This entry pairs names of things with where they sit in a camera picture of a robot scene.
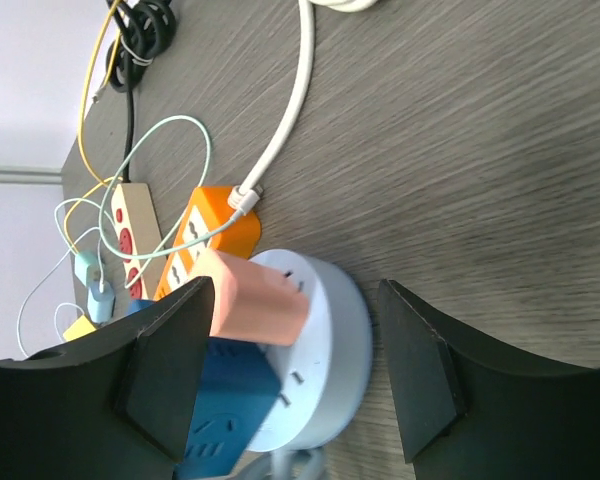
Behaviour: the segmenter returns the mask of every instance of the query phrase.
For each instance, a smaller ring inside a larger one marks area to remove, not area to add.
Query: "wood grain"
[[[600,1],[382,0],[316,16],[309,96],[263,182],[258,250],[340,265],[372,312],[379,280],[393,278],[502,340],[599,366]],[[138,136],[167,115],[196,115],[214,140],[210,182],[236,184],[289,98],[297,5],[196,0],[180,17],[137,95]],[[107,91],[86,131],[97,170],[113,174],[124,96]],[[163,233],[203,158],[184,123],[140,148],[131,176],[150,185]],[[67,197],[92,184],[75,147],[63,174]],[[74,235],[94,224],[80,212]],[[122,269],[107,264],[119,289]],[[374,330],[368,393],[328,448],[336,480],[414,478]]]

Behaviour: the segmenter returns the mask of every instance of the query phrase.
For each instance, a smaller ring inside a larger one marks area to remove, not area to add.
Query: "coiled black cable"
[[[111,8],[113,0],[106,1]],[[127,97],[127,136],[124,158],[133,148],[135,131],[133,89],[138,86],[148,67],[145,62],[134,59],[126,49],[129,48],[137,57],[150,62],[169,48],[176,33],[176,17],[170,4],[171,0],[140,0],[132,8],[122,1],[113,15],[125,46],[120,44],[114,52],[115,42],[112,43],[107,51],[106,64],[109,65],[113,55],[114,64],[109,84],[115,91],[126,93]],[[120,12],[124,14],[127,24]],[[122,172],[122,181],[125,183],[130,181],[129,164]]]

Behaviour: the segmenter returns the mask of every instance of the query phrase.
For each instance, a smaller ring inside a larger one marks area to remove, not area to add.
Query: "cable connector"
[[[260,186],[255,186],[254,188],[247,190],[246,193],[240,193],[240,187],[233,187],[231,190],[231,195],[229,195],[229,206],[234,210],[240,212],[242,215],[246,215],[253,207],[255,207],[256,203],[258,203],[262,199],[263,189]]]

